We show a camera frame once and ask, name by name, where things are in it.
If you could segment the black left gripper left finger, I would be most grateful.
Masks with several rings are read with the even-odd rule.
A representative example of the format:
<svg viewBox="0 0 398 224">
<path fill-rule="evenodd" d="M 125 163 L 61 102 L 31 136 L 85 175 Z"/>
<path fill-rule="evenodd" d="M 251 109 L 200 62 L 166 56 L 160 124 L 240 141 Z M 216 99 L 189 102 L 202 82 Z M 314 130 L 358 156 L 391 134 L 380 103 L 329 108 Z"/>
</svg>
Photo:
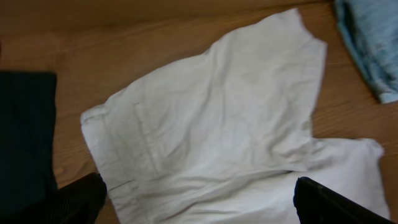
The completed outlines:
<svg viewBox="0 0 398 224">
<path fill-rule="evenodd" d="M 94 223 L 103 208 L 107 186 L 97 173 L 90 173 L 61 188 L 49 198 L 18 214 L 25 224 Z"/>
</svg>

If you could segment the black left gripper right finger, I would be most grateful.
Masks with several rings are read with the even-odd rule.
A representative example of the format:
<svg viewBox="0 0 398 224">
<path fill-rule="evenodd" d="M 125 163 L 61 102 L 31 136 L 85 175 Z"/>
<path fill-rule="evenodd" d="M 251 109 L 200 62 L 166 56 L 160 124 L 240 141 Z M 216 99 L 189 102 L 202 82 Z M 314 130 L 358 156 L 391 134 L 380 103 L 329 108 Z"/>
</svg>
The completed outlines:
<svg viewBox="0 0 398 224">
<path fill-rule="evenodd" d="M 394 224 L 308 177 L 297 179 L 293 202 L 301 224 Z"/>
</svg>

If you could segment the beige khaki shorts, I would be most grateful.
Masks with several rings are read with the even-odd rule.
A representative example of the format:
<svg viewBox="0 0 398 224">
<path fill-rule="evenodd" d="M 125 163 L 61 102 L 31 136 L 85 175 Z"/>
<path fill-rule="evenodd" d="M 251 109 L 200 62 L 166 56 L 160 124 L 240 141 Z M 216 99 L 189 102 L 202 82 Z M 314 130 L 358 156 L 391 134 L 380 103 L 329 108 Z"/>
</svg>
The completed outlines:
<svg viewBox="0 0 398 224">
<path fill-rule="evenodd" d="M 81 116 L 121 223 L 297 223 L 307 176 L 386 218 L 372 139 L 316 139 L 327 45 L 298 10 L 236 29 Z"/>
</svg>

